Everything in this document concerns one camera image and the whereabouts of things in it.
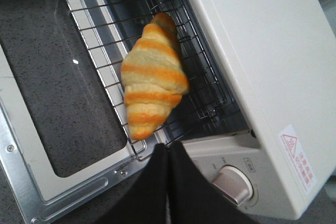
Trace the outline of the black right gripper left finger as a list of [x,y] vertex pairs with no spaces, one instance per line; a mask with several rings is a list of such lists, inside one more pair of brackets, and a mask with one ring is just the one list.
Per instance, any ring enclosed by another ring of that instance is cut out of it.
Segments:
[[166,223],[168,152],[157,144],[127,193],[95,223]]

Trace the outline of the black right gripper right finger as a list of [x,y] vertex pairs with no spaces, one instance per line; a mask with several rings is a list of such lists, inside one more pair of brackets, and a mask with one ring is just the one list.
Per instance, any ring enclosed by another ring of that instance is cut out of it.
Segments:
[[171,223],[255,223],[205,179],[181,142],[169,147]]

